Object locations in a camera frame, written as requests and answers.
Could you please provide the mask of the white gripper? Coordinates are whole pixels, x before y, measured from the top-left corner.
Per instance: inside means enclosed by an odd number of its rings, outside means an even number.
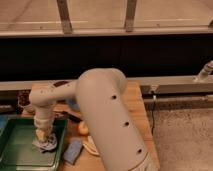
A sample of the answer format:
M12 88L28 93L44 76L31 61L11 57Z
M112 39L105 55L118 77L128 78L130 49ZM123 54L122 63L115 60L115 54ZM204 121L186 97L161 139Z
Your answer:
M46 141L53 130L54 116L51 108L37 108L34 116L36 136L39 141Z

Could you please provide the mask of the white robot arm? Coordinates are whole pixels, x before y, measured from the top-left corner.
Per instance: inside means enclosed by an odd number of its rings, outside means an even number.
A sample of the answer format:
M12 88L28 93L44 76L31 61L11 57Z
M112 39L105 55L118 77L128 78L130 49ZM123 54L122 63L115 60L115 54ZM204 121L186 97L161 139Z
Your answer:
M34 124L47 132L53 125L52 103L74 98L107 171L158 171L123 102L125 88L120 70L96 68L62 86L33 89Z

